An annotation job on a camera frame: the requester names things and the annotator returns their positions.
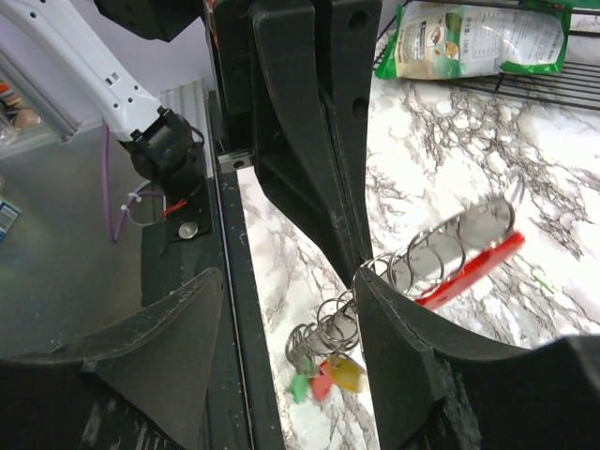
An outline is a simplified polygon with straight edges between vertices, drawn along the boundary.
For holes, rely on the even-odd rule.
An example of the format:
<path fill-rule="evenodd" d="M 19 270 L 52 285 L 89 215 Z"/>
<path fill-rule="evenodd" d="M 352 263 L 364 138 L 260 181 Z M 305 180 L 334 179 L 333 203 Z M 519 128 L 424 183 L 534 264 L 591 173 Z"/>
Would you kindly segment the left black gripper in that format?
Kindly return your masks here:
<path fill-rule="evenodd" d="M 203 3 L 227 154 L 253 145 L 250 5 Z M 365 177 L 381 9 L 380 1 L 258 1 L 250 8 L 268 96 L 256 106 L 275 118 L 264 129 L 276 150 L 261 159 L 261 185 L 345 285 L 372 257 Z"/>

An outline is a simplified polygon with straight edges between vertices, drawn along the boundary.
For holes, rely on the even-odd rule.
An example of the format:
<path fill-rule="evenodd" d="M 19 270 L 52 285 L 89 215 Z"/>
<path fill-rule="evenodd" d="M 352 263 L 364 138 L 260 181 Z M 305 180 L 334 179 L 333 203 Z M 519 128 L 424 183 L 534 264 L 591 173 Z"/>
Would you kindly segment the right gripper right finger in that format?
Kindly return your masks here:
<path fill-rule="evenodd" d="M 447 321 L 367 269 L 355 290 L 381 448 L 598 447 L 598 337 L 525 350 Z"/>

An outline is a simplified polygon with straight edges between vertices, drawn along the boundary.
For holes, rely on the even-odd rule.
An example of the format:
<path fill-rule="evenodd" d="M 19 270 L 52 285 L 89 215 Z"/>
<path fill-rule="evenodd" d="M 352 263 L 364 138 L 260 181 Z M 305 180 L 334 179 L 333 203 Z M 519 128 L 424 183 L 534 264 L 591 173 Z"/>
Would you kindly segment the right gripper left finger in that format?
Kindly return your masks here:
<path fill-rule="evenodd" d="M 197 448 L 222 282 L 208 268 L 93 334 L 2 359 L 2 448 Z"/>

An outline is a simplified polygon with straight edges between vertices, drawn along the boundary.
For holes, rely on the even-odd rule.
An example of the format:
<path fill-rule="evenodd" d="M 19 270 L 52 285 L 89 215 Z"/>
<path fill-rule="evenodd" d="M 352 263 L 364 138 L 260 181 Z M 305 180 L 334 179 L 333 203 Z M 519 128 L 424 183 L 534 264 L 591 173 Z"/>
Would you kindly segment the yellow key tag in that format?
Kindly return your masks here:
<path fill-rule="evenodd" d="M 327 362 L 334 384 L 345 391 L 358 394 L 364 389 L 366 371 L 344 353 L 332 354 Z"/>

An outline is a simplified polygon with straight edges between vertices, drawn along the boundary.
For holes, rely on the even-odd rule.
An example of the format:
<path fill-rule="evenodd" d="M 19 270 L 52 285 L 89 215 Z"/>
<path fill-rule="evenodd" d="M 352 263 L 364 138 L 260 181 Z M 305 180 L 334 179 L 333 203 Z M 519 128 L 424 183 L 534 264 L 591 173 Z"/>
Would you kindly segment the red key tag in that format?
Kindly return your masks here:
<path fill-rule="evenodd" d="M 310 388 L 313 398 L 317 402 L 323 402 L 327 399 L 334 384 L 331 376 L 331 366 L 328 361 L 323 361 L 318 368 L 317 373 L 310 380 Z"/>

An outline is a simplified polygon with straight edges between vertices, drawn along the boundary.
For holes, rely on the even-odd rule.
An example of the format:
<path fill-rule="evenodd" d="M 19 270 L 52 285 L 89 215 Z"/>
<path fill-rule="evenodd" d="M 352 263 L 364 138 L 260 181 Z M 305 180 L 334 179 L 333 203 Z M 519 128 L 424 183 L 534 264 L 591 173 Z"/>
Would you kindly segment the steel key organizer red handle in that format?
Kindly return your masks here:
<path fill-rule="evenodd" d="M 462 295 L 479 279 L 512 258 L 525 238 L 516 229 L 526 191 L 524 177 L 512 172 L 503 191 L 488 195 L 405 246 L 363 263 L 394 292 L 435 310 Z M 290 333 L 285 357 L 299 373 L 312 374 L 316 361 L 348 353 L 359 343 L 355 288 L 323 301 L 313 322 Z"/>

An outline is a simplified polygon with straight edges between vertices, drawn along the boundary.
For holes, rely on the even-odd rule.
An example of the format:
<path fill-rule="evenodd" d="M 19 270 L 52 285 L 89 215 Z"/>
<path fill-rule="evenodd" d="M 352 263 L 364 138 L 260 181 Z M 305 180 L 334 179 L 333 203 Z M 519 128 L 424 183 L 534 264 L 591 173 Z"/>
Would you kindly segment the green key tag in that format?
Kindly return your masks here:
<path fill-rule="evenodd" d="M 313 363 L 307 359 L 292 378 L 290 393 L 295 404 L 301 404 L 308 396 L 310 380 L 313 375 Z"/>

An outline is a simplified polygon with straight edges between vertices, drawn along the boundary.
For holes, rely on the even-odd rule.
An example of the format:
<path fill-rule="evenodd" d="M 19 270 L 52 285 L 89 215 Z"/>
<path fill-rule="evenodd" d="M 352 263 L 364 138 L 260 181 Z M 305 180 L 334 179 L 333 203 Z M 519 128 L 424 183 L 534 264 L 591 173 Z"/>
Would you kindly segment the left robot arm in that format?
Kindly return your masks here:
<path fill-rule="evenodd" d="M 169 42 L 207 30 L 227 153 L 250 150 L 264 195 L 345 285 L 372 255 L 365 200 L 378 1 L 99 1 L 132 34 Z M 173 201 L 200 188 L 192 131 L 136 81 L 69 1 L 5 1 L 1 12 L 74 81 L 136 171 Z"/>

